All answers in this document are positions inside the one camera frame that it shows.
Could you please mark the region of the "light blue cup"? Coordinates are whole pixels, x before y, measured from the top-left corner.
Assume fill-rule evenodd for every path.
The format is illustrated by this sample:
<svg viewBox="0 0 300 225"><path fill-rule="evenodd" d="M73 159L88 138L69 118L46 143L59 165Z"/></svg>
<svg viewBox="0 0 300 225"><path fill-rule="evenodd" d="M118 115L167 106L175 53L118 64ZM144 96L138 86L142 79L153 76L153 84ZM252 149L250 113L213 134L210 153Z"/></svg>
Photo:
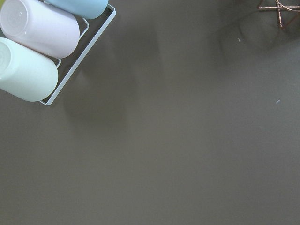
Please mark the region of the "light blue cup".
<svg viewBox="0 0 300 225"><path fill-rule="evenodd" d="M85 19L95 19L106 9L109 0L45 0L46 3Z"/></svg>

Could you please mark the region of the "mint green cup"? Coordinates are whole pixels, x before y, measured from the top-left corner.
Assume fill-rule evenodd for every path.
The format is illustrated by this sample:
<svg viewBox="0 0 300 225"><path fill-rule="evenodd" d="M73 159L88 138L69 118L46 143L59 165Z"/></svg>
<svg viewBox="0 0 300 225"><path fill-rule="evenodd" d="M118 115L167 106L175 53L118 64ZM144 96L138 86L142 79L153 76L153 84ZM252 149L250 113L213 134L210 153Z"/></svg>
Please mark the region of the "mint green cup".
<svg viewBox="0 0 300 225"><path fill-rule="evenodd" d="M0 39L0 88L25 101L48 97L58 82L54 62L27 47Z"/></svg>

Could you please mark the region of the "pink cup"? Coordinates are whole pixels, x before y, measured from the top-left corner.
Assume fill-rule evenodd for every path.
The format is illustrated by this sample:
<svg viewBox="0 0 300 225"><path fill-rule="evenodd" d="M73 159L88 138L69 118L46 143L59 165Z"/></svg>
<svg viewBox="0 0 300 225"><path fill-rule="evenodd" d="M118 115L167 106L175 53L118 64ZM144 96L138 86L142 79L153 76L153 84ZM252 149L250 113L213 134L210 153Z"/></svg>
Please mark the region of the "pink cup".
<svg viewBox="0 0 300 225"><path fill-rule="evenodd" d="M80 39L71 13L38 0L4 1L0 28L7 38L57 59L71 55Z"/></svg>

